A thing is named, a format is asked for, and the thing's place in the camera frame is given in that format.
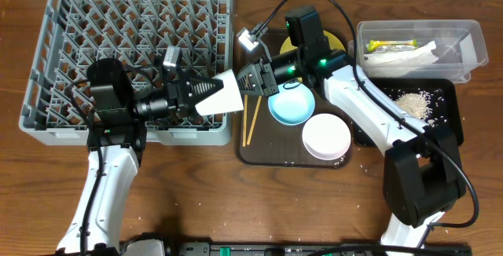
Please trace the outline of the light blue bowl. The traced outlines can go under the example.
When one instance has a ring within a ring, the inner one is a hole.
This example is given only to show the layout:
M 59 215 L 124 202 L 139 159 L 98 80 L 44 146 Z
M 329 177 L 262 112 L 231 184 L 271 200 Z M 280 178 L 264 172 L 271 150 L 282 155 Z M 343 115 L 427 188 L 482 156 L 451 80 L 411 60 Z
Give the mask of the light blue bowl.
M 306 122 L 313 115 L 315 106 L 313 93 L 302 83 L 280 85 L 279 93 L 268 99 L 270 114 L 286 126 Z

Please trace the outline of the white bowl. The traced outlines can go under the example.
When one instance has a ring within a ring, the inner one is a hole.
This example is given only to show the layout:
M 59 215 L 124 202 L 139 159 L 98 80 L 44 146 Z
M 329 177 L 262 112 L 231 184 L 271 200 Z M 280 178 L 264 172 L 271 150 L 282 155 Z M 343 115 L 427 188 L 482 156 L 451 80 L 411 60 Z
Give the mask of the white bowl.
M 341 158 L 351 146 L 351 132 L 338 116 L 321 113 L 307 120 L 302 131 L 305 149 L 315 158 Z

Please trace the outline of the green snack wrapper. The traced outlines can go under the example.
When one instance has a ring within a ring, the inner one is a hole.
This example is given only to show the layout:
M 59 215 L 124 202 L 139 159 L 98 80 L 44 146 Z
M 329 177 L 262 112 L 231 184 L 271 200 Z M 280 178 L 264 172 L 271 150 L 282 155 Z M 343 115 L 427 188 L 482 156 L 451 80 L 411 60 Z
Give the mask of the green snack wrapper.
M 382 49 L 390 49 L 391 47 L 406 47 L 407 49 L 416 49 L 418 47 L 416 39 L 409 40 L 370 40 L 366 44 L 366 49 L 369 52 L 375 52 Z

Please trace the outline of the white paper napkin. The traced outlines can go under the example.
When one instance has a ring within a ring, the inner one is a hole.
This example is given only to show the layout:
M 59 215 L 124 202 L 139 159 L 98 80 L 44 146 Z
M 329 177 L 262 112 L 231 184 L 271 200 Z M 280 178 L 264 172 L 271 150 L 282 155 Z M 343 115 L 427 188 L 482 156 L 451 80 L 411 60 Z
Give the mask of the white paper napkin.
M 437 48 L 434 41 L 416 49 L 406 47 L 391 47 L 390 49 L 377 50 L 364 55 L 366 65 L 419 65 L 434 64 L 439 58 L 433 53 Z

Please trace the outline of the white cup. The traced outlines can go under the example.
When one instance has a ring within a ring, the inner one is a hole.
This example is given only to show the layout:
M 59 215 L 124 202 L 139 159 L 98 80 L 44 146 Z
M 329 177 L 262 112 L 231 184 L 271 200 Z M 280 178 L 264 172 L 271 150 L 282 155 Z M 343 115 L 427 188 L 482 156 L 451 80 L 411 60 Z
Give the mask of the white cup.
M 243 100 L 237 85 L 235 74 L 231 69 L 216 75 L 213 79 L 220 79 L 223 88 L 209 98 L 196 105 L 199 115 L 216 115 L 244 110 Z

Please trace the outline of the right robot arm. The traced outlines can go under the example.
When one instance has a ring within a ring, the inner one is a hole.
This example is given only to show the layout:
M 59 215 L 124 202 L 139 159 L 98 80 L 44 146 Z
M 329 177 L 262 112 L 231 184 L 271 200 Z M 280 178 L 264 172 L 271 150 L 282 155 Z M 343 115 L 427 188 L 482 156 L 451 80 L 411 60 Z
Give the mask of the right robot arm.
M 245 66 L 237 76 L 243 95 L 269 97 L 301 78 L 366 133 L 384 156 L 384 198 L 391 220 L 374 252 L 432 255 L 424 239 L 473 187 L 461 167 L 448 126 L 431 128 L 407 114 L 365 77 L 354 58 L 331 49 L 313 6 L 285 16 L 294 50 Z

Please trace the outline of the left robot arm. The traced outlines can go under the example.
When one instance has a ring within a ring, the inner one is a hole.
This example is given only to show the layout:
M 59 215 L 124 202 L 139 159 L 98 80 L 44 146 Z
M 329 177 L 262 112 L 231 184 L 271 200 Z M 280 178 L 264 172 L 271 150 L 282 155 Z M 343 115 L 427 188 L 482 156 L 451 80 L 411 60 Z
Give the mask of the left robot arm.
M 88 129 L 88 171 L 79 204 L 58 255 L 117 255 L 123 212 L 138 174 L 146 146 L 146 122 L 172 112 L 209 115 L 208 100 L 236 90 L 233 73 L 213 78 L 178 73 L 143 97 L 137 97 L 129 72 L 115 58 L 91 64 L 83 80 L 90 85 L 95 105 L 83 114 Z

